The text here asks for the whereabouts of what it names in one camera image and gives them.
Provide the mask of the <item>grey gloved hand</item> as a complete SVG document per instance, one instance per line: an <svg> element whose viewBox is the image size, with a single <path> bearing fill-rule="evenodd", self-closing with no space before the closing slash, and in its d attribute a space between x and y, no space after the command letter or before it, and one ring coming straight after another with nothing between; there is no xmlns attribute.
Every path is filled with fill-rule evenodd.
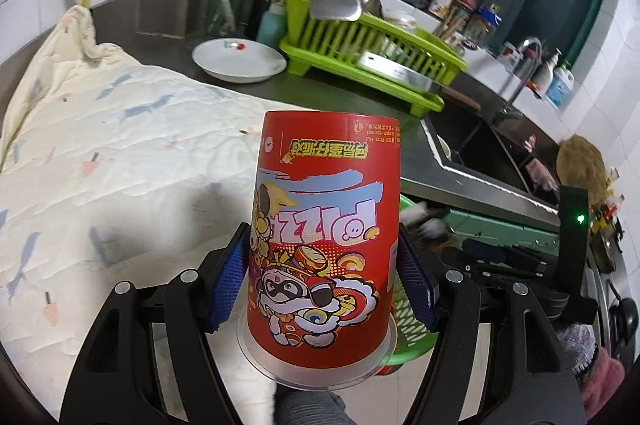
<svg viewBox="0 0 640 425"><path fill-rule="evenodd" d="M588 372L596 361L599 351L593 326L573 323L557 331L556 337L570 363L572 372L576 376Z"/></svg>

